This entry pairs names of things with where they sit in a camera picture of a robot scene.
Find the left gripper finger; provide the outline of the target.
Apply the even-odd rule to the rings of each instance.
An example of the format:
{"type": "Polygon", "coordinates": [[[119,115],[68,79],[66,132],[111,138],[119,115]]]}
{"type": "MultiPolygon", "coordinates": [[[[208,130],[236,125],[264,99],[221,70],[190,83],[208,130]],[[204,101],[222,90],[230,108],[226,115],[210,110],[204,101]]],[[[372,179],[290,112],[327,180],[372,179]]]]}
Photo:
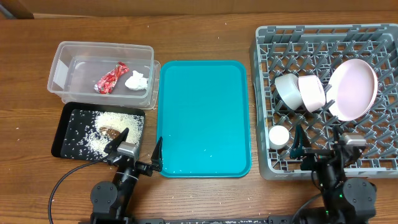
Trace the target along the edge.
{"type": "Polygon", "coordinates": [[[152,162],[152,169],[157,171],[157,172],[161,172],[162,171],[162,166],[163,166],[163,162],[162,162],[162,141],[163,138],[160,137],[159,140],[157,141],[157,144],[155,146],[155,149],[152,153],[152,157],[151,157],[151,162],[152,162]]]}
{"type": "Polygon", "coordinates": [[[121,134],[119,134],[105,146],[104,152],[107,154],[116,152],[121,143],[126,141],[128,133],[129,128],[126,128],[121,134]]]}

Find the red snack wrapper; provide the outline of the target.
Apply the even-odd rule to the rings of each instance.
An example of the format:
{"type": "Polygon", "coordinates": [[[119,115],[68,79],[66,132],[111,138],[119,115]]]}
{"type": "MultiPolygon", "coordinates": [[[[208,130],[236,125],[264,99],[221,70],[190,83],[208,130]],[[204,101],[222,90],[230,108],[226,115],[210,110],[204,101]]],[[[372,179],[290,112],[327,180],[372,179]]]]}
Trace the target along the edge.
{"type": "Polygon", "coordinates": [[[104,75],[95,85],[94,90],[100,94],[110,94],[119,78],[129,71],[125,63],[118,62],[116,67],[104,75]]]}

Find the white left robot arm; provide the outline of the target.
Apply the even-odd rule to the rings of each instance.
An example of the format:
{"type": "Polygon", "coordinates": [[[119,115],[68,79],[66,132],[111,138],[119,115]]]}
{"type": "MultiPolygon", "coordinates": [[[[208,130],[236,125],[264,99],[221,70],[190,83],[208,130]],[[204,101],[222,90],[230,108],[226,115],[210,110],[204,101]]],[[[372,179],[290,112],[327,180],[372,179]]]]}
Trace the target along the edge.
{"type": "Polygon", "coordinates": [[[151,163],[138,160],[139,148],[126,142],[128,128],[105,146],[106,162],[117,167],[112,181],[96,184],[91,190],[93,204],[91,223],[216,223],[216,220],[164,220],[136,219],[127,213],[132,193],[142,175],[152,176],[162,170],[162,141],[159,138],[151,157],[151,163]]]}

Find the white napkin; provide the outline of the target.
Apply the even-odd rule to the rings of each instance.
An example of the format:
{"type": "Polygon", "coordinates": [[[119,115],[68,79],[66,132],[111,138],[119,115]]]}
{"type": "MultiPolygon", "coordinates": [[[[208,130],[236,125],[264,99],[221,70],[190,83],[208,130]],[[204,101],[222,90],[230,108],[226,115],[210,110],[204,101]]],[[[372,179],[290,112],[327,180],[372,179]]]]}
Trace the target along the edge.
{"type": "Polygon", "coordinates": [[[134,91],[146,90],[148,87],[148,79],[144,77],[143,73],[133,70],[132,76],[125,81],[125,86],[134,91]]]}

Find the grey bowl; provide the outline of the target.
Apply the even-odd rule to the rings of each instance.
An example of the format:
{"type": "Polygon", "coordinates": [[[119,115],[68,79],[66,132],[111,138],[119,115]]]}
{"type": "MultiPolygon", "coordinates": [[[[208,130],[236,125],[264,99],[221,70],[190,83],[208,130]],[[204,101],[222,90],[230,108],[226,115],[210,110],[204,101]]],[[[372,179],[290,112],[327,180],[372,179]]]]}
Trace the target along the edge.
{"type": "Polygon", "coordinates": [[[293,73],[277,77],[275,79],[275,87],[281,100],[288,108],[296,110],[303,104],[298,86],[298,77],[293,73]]]}

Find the rice and food leftovers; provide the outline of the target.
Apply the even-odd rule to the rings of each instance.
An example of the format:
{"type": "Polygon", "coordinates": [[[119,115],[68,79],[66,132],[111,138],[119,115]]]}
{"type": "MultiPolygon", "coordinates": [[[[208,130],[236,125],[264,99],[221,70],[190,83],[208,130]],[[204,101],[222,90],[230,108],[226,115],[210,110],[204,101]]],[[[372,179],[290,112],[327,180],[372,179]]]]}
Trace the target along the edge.
{"type": "Polygon", "coordinates": [[[60,155],[68,159],[93,161],[106,156],[106,145],[126,128],[126,141],[140,145],[144,117],[134,114],[73,110],[60,155]]]}

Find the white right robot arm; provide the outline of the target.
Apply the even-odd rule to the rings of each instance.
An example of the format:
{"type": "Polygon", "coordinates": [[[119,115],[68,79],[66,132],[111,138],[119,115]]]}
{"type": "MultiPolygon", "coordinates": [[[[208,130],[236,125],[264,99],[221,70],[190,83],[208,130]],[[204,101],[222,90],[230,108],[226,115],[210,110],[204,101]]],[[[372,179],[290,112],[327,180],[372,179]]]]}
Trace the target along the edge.
{"type": "Polygon", "coordinates": [[[345,167],[354,164],[366,148],[365,138],[333,127],[330,149],[314,149],[301,125],[296,125],[290,151],[300,159],[301,170],[311,172],[320,191],[305,202],[290,219],[291,223],[367,223],[376,216],[376,186],[359,177],[347,178],[345,167]]]}

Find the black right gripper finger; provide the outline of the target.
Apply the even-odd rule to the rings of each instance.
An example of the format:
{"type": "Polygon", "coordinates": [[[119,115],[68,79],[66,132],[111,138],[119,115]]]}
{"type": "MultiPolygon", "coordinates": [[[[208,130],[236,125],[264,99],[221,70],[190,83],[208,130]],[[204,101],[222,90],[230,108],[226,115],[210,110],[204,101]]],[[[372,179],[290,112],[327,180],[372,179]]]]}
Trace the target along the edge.
{"type": "Polygon", "coordinates": [[[295,127],[294,149],[301,150],[303,148],[311,148],[311,144],[303,127],[298,124],[295,127]]]}
{"type": "Polygon", "coordinates": [[[343,134],[343,130],[340,128],[339,125],[334,125],[333,128],[333,142],[338,144],[340,142],[340,137],[343,134]]]}

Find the pink large plate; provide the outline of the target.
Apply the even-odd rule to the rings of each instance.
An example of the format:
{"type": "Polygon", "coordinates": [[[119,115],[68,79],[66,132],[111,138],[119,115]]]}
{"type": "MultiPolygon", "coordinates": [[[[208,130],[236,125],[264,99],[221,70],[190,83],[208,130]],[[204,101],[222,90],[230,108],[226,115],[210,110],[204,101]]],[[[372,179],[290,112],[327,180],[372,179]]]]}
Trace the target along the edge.
{"type": "Polygon", "coordinates": [[[340,121],[352,121],[372,107],[378,89],[376,72],[364,60],[343,62],[332,73],[326,91],[329,112],[340,121]]]}

